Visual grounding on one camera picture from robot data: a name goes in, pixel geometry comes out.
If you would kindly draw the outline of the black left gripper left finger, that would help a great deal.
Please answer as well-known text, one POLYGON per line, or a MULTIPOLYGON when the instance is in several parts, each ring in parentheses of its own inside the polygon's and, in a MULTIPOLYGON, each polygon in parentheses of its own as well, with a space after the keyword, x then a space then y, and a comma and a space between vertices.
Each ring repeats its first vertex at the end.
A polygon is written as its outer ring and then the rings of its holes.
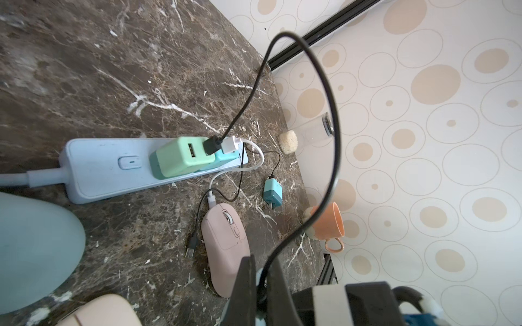
POLYGON ((232 295, 220 325, 255 325, 256 265, 253 255, 241 260, 232 295))

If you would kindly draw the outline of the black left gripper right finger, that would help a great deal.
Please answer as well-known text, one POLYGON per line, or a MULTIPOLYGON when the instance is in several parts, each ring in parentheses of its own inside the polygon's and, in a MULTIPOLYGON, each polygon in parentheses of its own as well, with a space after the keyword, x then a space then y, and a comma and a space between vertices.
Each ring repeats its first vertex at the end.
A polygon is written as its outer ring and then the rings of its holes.
POLYGON ((266 295, 267 325, 302 325, 291 293, 285 283, 281 264, 276 259, 269 269, 266 295))

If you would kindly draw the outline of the pink mouse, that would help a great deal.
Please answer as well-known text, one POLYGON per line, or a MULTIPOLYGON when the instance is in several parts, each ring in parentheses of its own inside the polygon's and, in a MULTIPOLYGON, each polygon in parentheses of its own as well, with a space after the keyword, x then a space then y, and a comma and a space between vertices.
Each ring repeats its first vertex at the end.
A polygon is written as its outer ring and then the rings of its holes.
POLYGON ((206 213, 201 230, 213 288, 220 297, 231 297, 241 260, 250 256, 241 218, 233 206, 218 204, 206 213))
POLYGON ((107 294, 62 318, 57 326, 131 325, 142 326, 129 302, 116 294, 107 294))

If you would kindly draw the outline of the teal charger small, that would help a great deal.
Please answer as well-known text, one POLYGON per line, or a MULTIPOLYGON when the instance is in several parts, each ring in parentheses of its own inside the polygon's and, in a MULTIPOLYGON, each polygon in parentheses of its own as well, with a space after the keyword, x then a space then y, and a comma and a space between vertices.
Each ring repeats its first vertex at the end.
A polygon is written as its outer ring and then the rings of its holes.
POLYGON ((266 181, 263 191, 264 201, 273 208, 279 207, 283 204, 283 191, 280 182, 271 175, 266 181))

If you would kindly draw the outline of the white usb cable blue strip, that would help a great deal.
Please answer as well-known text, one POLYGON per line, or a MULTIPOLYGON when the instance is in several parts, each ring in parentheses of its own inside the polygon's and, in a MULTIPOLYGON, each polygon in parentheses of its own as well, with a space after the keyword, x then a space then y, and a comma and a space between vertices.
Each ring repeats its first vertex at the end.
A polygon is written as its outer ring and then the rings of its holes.
POLYGON ((221 150, 223 151, 224 154, 236 152, 239 155, 240 164, 238 167, 227 168, 223 171, 220 171, 212 177, 210 184, 209 184, 209 189, 205 193, 205 195, 207 196, 207 202, 208 202, 210 209, 214 208, 217 205, 216 194, 219 194, 227 202, 235 202, 236 199, 238 199, 239 194, 241 192, 244 172, 256 170, 257 168, 260 168, 265 163, 264 152, 261 150, 261 148, 257 144, 255 144, 253 141, 250 141, 247 139, 241 139, 241 138, 237 138, 235 136, 226 137, 221 142, 221 150), (246 155, 246 145, 251 145, 253 147, 253 149, 255 151, 257 151, 257 154, 260 156, 260 162, 255 163, 254 166, 251 166, 251 167, 244 167, 245 155, 246 155), (223 194, 223 192, 221 190, 219 190, 217 187, 214 187, 213 184, 217 178, 221 177, 222 175, 225 175, 226 173, 231 173, 231 172, 239 172, 240 179, 239 179, 239 184, 237 186, 235 195, 232 198, 228 198, 223 194))

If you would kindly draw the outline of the green charger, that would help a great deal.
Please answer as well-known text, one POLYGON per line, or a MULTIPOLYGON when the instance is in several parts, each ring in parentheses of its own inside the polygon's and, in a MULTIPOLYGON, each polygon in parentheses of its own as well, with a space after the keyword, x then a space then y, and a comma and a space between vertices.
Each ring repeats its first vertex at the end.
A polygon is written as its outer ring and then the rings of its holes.
POLYGON ((216 160, 215 154, 207 155, 203 143, 206 137, 178 137, 149 157, 152 175, 156 179, 169 179, 197 172, 216 160))

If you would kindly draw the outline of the black usb cables blue strip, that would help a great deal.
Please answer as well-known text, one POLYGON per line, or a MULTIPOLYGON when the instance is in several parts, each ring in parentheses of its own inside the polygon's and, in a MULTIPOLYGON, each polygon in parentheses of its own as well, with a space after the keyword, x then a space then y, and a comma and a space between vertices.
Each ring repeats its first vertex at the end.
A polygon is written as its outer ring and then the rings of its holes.
POLYGON ((283 31, 281 33, 278 33, 272 41, 269 44, 269 47, 266 51, 265 57, 262 61, 262 64, 260 66, 260 70, 258 72, 258 75, 255 79, 253 88, 251 90, 250 96, 247 98, 246 103, 244 106, 240 109, 238 114, 235 116, 235 118, 232 120, 232 122, 229 124, 228 128, 221 136, 213 136, 208 138, 203 142, 203 148, 205 150, 206 154, 213 154, 216 153, 219 149, 224 149, 224 141, 225 137, 228 136, 228 133, 230 133, 232 127, 237 123, 238 119, 243 115, 243 113, 246 111, 248 105, 251 103, 251 100, 254 97, 254 94, 258 88, 258 84, 261 80, 263 71, 265 66, 268 63, 269 55, 271 54, 271 51, 275 44, 282 38, 287 37, 292 40, 294 40, 294 45, 298 47, 298 51, 303 51, 307 57, 309 58, 312 66, 314 67, 320 81, 322 84, 322 87, 324 89, 324 92, 326 94, 326 98, 329 104, 330 111, 326 114, 320 115, 314 120, 308 121, 306 124, 303 124, 298 127, 298 134, 300 135, 300 139, 302 141, 307 141, 308 143, 312 144, 316 141, 319 141, 320 137, 325 138, 332 138, 334 140, 334 161, 333 161, 333 171, 332 175, 330 177, 329 184, 327 185, 326 192, 324 194, 324 197, 322 199, 322 202, 316 207, 316 209, 313 211, 313 214, 310 216, 310 218, 304 222, 302 226, 300 226, 298 229, 293 231, 289 236, 287 236, 281 244, 279 244, 275 250, 270 254, 269 258, 267 259, 265 266, 262 269, 262 273, 260 275, 260 283, 257 286, 257 296, 258 301, 261 302, 266 299, 266 280, 269 274, 269 270, 273 263, 278 258, 279 254, 285 249, 293 240, 295 240, 298 236, 305 233, 307 228, 310 228, 315 222, 319 221, 320 217, 326 213, 326 211, 330 208, 330 202, 332 200, 335 188, 337 187, 338 183, 338 175, 341 168, 341 131, 339 126, 339 119, 338 119, 338 112, 337 112, 337 105, 334 100, 333 91, 331 88, 331 85, 326 77, 326 73, 324 72, 323 68, 321 67, 318 59, 316 58, 315 54, 311 51, 310 45, 308 45, 307 41, 303 39, 303 37, 295 34, 291 31, 283 31))

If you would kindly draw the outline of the light blue power strip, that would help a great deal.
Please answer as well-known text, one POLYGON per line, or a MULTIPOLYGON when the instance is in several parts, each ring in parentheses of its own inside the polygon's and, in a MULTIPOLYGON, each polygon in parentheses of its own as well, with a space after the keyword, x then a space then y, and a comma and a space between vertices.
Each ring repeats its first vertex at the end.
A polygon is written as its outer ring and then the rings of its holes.
POLYGON ((81 205, 218 173, 240 164, 238 158, 212 170, 156 179, 149 157, 169 141, 158 138, 72 139, 59 155, 58 168, 2 174, 1 186, 42 187, 63 183, 70 201, 81 205))

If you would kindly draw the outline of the blue mouse near strip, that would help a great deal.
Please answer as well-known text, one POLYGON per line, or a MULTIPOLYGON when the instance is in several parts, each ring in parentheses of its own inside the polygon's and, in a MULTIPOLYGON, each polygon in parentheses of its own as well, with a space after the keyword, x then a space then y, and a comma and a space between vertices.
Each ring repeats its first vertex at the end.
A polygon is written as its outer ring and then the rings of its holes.
POLYGON ((1 313, 29 306, 60 287, 80 263, 86 234, 69 210, 1 194, 1 313))

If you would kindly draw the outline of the orange ceramic mug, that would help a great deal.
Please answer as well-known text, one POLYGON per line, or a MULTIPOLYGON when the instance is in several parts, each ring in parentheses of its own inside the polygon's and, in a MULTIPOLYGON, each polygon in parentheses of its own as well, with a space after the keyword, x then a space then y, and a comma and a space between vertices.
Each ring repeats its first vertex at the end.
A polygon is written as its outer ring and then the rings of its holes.
POLYGON ((324 248, 329 253, 340 253, 345 248, 342 242, 342 237, 345 236, 345 229, 341 211, 336 202, 328 204, 325 211, 304 232, 313 240, 324 240, 324 248), (338 242, 339 249, 329 247, 328 242, 332 239, 338 242))

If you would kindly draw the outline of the glass jar with powder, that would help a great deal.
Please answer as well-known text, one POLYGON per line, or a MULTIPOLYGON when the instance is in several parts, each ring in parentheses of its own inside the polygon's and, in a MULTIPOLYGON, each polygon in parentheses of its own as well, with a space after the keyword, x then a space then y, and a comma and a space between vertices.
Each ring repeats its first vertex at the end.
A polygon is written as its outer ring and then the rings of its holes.
POLYGON ((334 134, 330 114, 322 114, 307 123, 281 133, 278 143, 284 154, 291 154, 303 150, 309 145, 326 141, 334 134))

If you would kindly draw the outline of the black right frame post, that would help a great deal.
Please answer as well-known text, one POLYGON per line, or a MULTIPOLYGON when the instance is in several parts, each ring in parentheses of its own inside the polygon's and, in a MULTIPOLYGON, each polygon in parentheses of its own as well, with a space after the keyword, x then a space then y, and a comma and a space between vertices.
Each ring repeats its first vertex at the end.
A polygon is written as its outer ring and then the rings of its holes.
POLYGON ((267 64, 272 71, 276 70, 304 51, 303 47, 299 44, 299 40, 306 43, 307 46, 310 47, 321 41, 326 36, 334 33, 337 29, 343 27, 345 24, 350 23, 352 20, 355 20, 359 16, 363 15, 380 2, 381 1, 379 0, 354 1, 337 12, 334 16, 330 17, 328 20, 325 20, 323 23, 316 26, 304 36, 296 35, 291 31, 283 31, 277 34, 269 44, 263 63, 267 64), (274 55, 272 58, 269 58, 269 54, 271 53, 275 44, 281 38, 289 38, 294 42, 288 47, 284 48, 281 52, 274 55))

